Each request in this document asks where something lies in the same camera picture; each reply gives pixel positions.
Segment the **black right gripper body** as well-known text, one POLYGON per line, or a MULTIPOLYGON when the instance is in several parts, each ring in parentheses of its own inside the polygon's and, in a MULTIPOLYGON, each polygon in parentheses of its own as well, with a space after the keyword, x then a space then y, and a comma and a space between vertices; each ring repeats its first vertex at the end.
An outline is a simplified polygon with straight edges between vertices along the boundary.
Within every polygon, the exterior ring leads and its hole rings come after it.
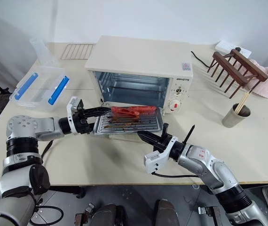
POLYGON ((156 142, 153 145, 153 151, 163 152, 167 148, 172 138, 173 136, 166 136, 164 138, 157 137, 156 142))

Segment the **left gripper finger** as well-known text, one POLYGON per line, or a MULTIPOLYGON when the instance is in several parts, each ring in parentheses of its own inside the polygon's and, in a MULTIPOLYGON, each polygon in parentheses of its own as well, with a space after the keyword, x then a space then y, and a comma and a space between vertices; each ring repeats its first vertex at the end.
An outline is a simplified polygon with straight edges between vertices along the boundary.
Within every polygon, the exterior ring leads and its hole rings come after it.
POLYGON ((96 113, 96 114, 88 114, 87 115, 87 122, 88 123, 95 123, 95 121, 100 117, 105 115, 105 113, 96 113))
POLYGON ((110 111, 111 111, 111 108, 100 106, 100 107, 85 109, 84 115, 85 116, 101 116, 101 115, 105 115, 106 113, 110 111))

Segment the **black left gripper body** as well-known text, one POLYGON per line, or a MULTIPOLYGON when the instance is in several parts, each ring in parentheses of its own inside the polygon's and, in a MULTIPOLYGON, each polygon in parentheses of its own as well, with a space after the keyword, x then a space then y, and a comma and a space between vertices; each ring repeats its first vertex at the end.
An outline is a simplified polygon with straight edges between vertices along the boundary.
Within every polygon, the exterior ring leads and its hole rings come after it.
POLYGON ((73 124, 80 134, 89 134, 92 132, 94 124, 88 123, 87 119, 93 117, 93 109, 79 109, 73 116, 73 124))

